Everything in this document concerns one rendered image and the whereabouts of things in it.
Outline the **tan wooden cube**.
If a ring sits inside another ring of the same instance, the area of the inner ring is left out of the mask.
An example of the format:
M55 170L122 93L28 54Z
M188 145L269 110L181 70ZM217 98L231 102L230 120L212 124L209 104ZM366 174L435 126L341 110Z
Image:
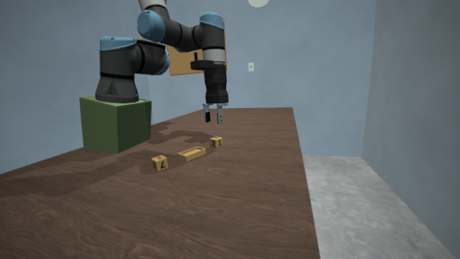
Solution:
M211 140L211 147L219 148L222 146L222 137L213 137Z
M168 169L168 161L165 156L157 156L155 158L152 158L152 164L153 164L153 169L155 169L157 172L160 172L164 169Z

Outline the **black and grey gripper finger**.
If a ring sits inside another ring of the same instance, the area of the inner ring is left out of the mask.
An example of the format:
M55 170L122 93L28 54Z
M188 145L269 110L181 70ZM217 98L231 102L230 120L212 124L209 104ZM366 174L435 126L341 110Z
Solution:
M210 112L209 106L214 105L213 103L204 103L202 106L204 107L204 115L205 115L205 123L210 122Z
M218 124L223 123L223 112L222 112L222 106L227 106L228 103L219 103L217 105L217 120Z

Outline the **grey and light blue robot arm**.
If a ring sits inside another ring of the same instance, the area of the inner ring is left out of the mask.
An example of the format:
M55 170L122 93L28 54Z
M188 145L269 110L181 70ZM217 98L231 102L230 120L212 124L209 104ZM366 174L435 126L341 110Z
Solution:
M135 103L139 94L135 74L161 75L169 67L166 45L178 52L202 49L225 50L222 16L208 12L200 16L200 25L187 27L169 17L166 0L138 0L141 13L133 38L100 39L100 81L95 99L108 103ZM154 43L155 42L155 43Z

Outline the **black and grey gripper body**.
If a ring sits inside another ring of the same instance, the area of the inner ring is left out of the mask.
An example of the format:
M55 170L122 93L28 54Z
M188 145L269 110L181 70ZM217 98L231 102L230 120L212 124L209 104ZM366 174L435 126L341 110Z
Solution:
M195 61L190 62L191 69L204 71L206 103L228 103L228 92L226 90L226 65L224 64L225 50L204 50L202 52L203 60L198 60L197 52L194 52L194 56Z

